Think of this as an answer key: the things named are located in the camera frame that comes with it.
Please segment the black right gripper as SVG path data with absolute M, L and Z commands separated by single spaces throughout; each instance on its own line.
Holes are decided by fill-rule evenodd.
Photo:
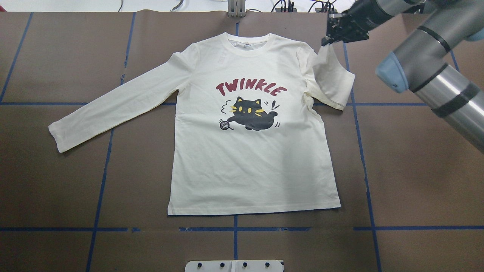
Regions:
M 367 30 L 357 25 L 354 18 L 345 13 L 329 13 L 326 28 L 326 42 L 358 42 L 369 39 Z

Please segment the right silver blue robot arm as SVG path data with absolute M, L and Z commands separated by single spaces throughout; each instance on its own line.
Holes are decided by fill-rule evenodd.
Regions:
M 483 38 L 482 0 L 436 0 L 436 10 L 378 65 L 376 75 L 397 93 L 409 90 L 479 151 L 483 151 L 483 91 L 443 60 L 462 41 Z M 323 46 L 369 38 L 371 30 L 421 0 L 358 0 L 329 13 Z

